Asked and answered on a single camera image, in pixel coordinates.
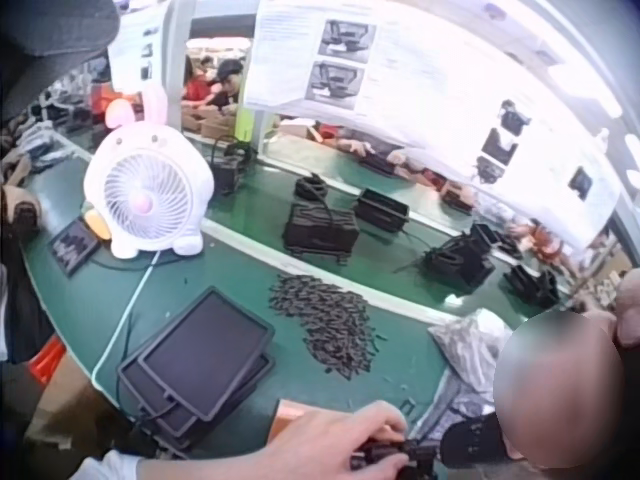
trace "black tablet case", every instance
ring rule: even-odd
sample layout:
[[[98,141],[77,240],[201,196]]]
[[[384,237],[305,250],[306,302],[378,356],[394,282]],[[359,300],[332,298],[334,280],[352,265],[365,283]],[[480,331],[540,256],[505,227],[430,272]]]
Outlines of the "black tablet case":
[[[119,368],[122,384],[132,398],[139,403],[138,410],[148,416],[155,416],[169,408],[173,399],[165,395],[165,389],[158,385],[153,378],[138,363],[138,353],[127,359]],[[256,388],[257,383],[269,373],[275,365],[274,360],[262,354],[251,366],[241,385],[231,394],[212,422],[221,422]],[[183,405],[176,405],[166,414],[154,421],[173,437],[191,437],[189,430],[198,422],[198,417]]]
[[[138,362],[167,396],[209,422],[273,333],[271,325],[211,288],[141,352]]]

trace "black tablet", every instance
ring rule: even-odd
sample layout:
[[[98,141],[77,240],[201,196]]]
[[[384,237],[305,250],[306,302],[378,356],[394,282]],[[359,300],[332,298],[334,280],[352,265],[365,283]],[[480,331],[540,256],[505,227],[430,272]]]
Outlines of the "black tablet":
[[[144,350],[139,363],[201,420],[213,420],[273,337],[273,327],[207,290]]]

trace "hand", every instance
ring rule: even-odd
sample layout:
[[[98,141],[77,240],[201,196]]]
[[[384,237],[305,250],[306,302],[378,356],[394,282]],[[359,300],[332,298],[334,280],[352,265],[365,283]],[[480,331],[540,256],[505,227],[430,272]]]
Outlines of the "hand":
[[[375,155],[375,150],[371,148],[368,142],[359,142],[358,140],[347,140],[347,148],[349,153],[355,153],[360,158],[364,158],[367,154]]]
[[[402,414],[376,402],[353,415],[311,412],[294,421],[257,455],[267,480],[395,480],[408,463],[404,454],[352,472],[349,460],[370,438],[401,442],[407,424]]]
[[[225,107],[222,107],[222,114],[223,115],[235,115],[238,111],[238,104],[237,103],[232,103],[231,105],[227,105]]]
[[[405,157],[400,151],[394,150],[387,157],[387,162],[392,165],[403,165],[407,161],[407,157]]]

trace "bunny ears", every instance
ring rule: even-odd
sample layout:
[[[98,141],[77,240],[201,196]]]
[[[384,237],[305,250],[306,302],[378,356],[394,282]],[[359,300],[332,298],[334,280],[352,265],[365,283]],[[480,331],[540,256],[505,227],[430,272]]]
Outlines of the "bunny ears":
[[[164,125],[167,123],[168,101],[167,94],[161,85],[147,82],[142,90],[142,105],[144,107],[145,122]],[[116,129],[130,125],[136,121],[133,107],[124,98],[118,98],[111,102],[105,114],[105,123],[108,128]]]

